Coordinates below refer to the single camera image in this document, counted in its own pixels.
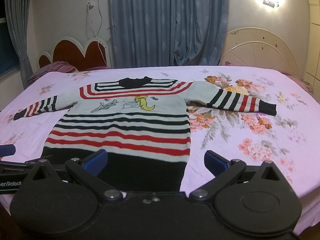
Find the blue curtain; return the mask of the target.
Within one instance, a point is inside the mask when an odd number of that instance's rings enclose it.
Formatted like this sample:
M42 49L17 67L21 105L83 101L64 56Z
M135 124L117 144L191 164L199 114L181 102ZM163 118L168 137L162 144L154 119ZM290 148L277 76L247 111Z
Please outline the blue curtain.
M4 2L11 42L19 60L23 88L27 88L28 79L33 75L33 70L27 53L30 0L4 0Z
M217 65L229 0L110 0L116 68Z

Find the red heart headboard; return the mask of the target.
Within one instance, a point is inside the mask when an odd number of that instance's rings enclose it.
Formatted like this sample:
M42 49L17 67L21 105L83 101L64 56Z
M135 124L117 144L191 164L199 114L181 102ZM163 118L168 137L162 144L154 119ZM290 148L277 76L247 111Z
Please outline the red heart headboard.
M57 41L51 53L44 52L39 56L37 65L43 68L50 63L60 61L67 62L78 71L112 67L107 43L100 38L92 38L82 46L72 37L62 37Z

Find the cream round headboard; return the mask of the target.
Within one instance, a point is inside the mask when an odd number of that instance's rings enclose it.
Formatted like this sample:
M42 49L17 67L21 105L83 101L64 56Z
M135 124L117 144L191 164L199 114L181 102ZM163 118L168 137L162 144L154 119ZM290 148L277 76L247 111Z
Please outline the cream round headboard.
M289 46L279 36L261 28L229 31L220 64L273 69L298 77L297 64Z

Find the dark window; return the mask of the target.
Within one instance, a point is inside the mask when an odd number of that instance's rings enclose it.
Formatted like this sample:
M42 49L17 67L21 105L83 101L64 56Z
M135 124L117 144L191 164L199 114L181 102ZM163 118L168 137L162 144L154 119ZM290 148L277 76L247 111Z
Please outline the dark window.
M1 0L0 6L0 75L3 76L18 68L19 60L10 38L4 0Z

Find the striped knit sweater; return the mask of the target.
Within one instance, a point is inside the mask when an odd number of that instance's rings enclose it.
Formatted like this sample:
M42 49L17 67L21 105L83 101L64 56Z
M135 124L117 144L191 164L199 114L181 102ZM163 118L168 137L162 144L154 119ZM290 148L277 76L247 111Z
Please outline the striped knit sweater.
M121 191L178 191L190 155L187 105L276 115L276 106L206 81L125 78L85 85L35 102L14 119L64 110L42 154L53 164L98 150L108 154L99 178Z

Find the blue curtain left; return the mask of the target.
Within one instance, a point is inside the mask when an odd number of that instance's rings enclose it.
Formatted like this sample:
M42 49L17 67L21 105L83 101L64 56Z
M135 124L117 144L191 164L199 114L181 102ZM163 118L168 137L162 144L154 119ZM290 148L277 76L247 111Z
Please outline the blue curtain left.
M30 0L4 0L4 2L11 42L19 60L23 88L27 88L28 79L33 75L33 70L27 53Z

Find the blue curtain centre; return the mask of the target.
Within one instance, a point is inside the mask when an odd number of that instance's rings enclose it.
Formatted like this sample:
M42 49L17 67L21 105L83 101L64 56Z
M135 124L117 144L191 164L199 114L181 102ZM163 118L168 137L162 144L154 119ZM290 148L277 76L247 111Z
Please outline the blue curtain centre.
M229 0L110 0L116 68L217 65Z

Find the wall lamp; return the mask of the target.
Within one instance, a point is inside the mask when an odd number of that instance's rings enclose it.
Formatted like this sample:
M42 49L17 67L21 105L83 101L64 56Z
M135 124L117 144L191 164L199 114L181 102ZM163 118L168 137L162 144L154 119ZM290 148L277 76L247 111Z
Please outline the wall lamp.
M279 2L263 0L263 4L272 8L279 7Z

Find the pink floral bed sheet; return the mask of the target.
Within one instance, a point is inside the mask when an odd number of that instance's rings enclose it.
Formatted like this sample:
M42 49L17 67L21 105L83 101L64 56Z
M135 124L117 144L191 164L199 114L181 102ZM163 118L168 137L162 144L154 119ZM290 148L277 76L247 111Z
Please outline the pink floral bed sheet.
M181 184L190 192L212 179L203 156L213 150L249 165L271 160L299 196L303 211L296 233L319 222L319 103L276 70L253 67L155 67L108 69L86 73L48 73L1 111L1 144L13 144L10 161L41 155L44 141L62 112L14 121L16 112L50 96L90 83L126 77L208 81L231 92L251 94L277 106L276 116L191 109L191 154Z

